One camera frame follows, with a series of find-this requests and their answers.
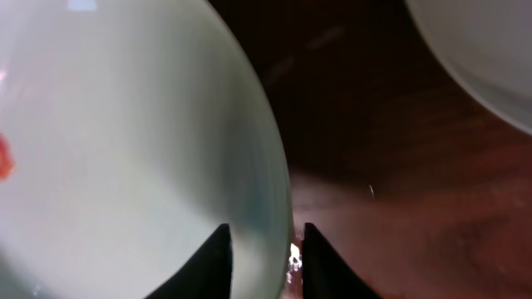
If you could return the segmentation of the light blue plate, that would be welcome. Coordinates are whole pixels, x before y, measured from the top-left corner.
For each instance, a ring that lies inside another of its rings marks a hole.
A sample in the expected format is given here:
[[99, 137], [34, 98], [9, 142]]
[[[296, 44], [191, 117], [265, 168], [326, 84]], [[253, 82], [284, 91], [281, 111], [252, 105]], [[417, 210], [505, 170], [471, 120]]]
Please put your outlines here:
[[276, 298], [293, 229], [264, 89], [199, 0], [2, 0], [4, 298], [143, 298], [221, 224], [231, 295]]
[[531, 131], [531, 0], [406, 0], [427, 46], [489, 111]]

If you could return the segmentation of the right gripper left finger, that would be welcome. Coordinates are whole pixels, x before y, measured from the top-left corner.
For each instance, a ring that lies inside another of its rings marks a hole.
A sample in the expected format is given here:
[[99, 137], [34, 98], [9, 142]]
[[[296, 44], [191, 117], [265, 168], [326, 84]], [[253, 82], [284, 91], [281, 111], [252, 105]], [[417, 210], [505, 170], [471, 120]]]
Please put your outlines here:
[[232, 274], [232, 238], [229, 225], [223, 223], [146, 299], [230, 299]]

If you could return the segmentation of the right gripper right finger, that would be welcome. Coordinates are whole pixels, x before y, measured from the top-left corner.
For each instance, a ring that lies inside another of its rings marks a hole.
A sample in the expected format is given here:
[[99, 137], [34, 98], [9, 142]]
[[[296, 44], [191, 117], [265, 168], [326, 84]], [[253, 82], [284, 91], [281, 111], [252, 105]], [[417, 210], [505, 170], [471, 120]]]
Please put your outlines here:
[[302, 251], [304, 299], [382, 299], [312, 223], [304, 225]]

